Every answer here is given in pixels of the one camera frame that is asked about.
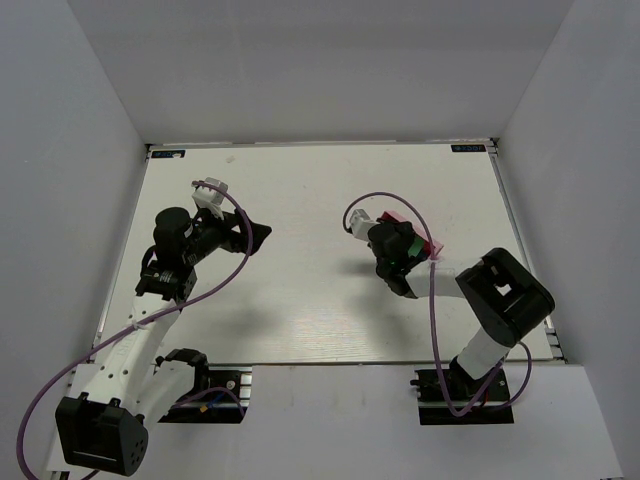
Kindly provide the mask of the pink plastic box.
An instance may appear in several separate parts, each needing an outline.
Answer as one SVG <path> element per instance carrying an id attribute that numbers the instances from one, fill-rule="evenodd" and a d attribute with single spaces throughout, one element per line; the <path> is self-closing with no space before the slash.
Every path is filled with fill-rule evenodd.
<path id="1" fill-rule="evenodd" d="M 438 257 L 444 248 L 444 245 L 439 241 L 430 241 L 428 239 L 428 236 L 426 235 L 426 232 L 420 226 L 414 225 L 411 221 L 394 210 L 385 210 L 377 219 L 377 221 L 380 223 L 393 224 L 408 223 L 413 229 L 414 236 L 421 237 L 424 240 L 424 248 L 422 252 L 426 255 L 427 258 L 429 258 L 432 254 Z"/>

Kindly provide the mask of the green notched wood block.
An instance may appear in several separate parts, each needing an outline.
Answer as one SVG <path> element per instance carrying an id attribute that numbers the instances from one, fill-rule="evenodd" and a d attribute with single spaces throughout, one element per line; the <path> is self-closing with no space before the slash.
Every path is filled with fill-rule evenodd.
<path id="1" fill-rule="evenodd" d="M 409 247 L 407 254 L 410 257 L 417 257 L 421 254 L 424 248 L 424 240 L 421 237 L 416 237 Z"/>

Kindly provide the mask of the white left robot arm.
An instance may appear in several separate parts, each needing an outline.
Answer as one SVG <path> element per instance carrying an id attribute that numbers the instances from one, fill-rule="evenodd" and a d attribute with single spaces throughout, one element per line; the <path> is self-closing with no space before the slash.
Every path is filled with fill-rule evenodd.
<path id="1" fill-rule="evenodd" d="M 174 350 L 151 370 L 196 284 L 196 265 L 217 249 L 252 255 L 271 232 L 239 210 L 201 207 L 191 215 L 170 207 L 156 216 L 127 333 L 110 346 L 81 393 L 63 398 L 56 409 L 66 463 L 121 476 L 139 469 L 152 426 L 181 397 L 206 387 L 206 356 L 197 350 Z"/>

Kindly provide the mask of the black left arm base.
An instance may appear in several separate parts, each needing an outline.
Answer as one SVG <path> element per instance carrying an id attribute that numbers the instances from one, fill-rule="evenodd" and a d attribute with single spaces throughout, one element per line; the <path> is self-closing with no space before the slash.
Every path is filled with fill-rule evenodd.
<path id="1" fill-rule="evenodd" d="M 248 410 L 252 368 L 238 366 L 215 366 L 205 353 L 194 349 L 174 349 L 155 359 L 154 372 L 165 366 L 175 367 L 179 363 L 189 366 L 191 389 L 183 394 L 161 419 L 160 423 L 181 424 L 240 424 L 244 411 Z"/>

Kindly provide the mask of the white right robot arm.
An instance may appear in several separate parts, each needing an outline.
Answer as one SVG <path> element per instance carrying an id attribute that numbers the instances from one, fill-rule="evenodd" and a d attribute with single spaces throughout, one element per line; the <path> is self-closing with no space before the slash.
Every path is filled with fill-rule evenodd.
<path id="1" fill-rule="evenodd" d="M 408 221 L 375 221 L 364 240 L 376 274 L 396 295 L 466 300 L 480 327 L 447 369 L 449 382 L 475 390 L 513 347 L 555 309 L 550 292 L 506 249 L 475 262 L 433 260 L 435 248 Z"/>

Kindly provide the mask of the blue label left corner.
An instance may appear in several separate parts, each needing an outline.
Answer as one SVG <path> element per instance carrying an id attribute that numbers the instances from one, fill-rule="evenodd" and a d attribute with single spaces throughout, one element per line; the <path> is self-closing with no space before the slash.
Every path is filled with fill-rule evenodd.
<path id="1" fill-rule="evenodd" d="M 151 158 L 184 158 L 186 150 L 154 150 Z"/>

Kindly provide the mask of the blue label corner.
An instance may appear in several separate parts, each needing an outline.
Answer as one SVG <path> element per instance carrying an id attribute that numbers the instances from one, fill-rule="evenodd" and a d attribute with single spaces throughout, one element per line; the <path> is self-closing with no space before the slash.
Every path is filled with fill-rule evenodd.
<path id="1" fill-rule="evenodd" d="M 482 144 L 453 144 L 451 150 L 454 153 L 481 153 L 486 151 L 486 146 Z"/>
<path id="2" fill-rule="evenodd" d="M 151 158 L 184 158 L 186 150 L 154 150 Z"/>

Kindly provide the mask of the blue label right corner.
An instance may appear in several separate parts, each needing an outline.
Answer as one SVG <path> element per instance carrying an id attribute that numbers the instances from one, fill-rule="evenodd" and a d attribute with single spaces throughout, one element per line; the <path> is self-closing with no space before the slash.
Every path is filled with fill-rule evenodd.
<path id="1" fill-rule="evenodd" d="M 486 146 L 482 144 L 453 144 L 451 150 L 454 153 L 481 153 L 486 151 Z"/>

